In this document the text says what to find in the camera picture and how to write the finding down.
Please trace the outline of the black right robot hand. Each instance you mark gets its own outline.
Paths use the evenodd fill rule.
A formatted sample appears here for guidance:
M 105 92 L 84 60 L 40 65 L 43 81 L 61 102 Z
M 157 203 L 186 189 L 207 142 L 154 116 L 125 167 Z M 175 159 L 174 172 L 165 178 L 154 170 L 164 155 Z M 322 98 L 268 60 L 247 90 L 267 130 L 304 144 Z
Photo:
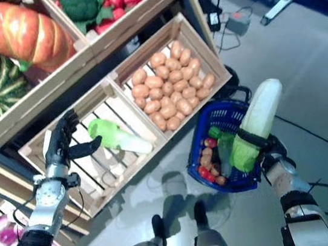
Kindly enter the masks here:
M 252 134 L 244 129 L 239 128 L 237 135 L 244 141 L 259 148 L 260 153 L 262 154 L 267 153 L 271 155 L 273 153 L 276 153 L 283 157 L 287 156 L 287 150 L 284 144 L 282 144 L 281 141 L 272 134 L 265 139 L 261 136 Z

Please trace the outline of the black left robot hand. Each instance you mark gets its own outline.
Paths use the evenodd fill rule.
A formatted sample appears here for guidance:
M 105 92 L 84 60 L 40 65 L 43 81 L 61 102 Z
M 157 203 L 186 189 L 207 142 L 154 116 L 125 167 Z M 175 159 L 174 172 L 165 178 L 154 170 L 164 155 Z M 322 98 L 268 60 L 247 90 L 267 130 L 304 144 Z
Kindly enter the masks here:
M 79 118 L 74 109 L 69 109 L 57 122 L 57 126 L 51 132 L 51 137 L 45 154 L 45 168 L 63 166 L 70 168 L 70 161 L 77 158 L 84 158 L 93 154 L 101 145 L 102 137 L 96 136 L 90 142 L 80 143 L 70 146 L 73 133 L 77 130 Z

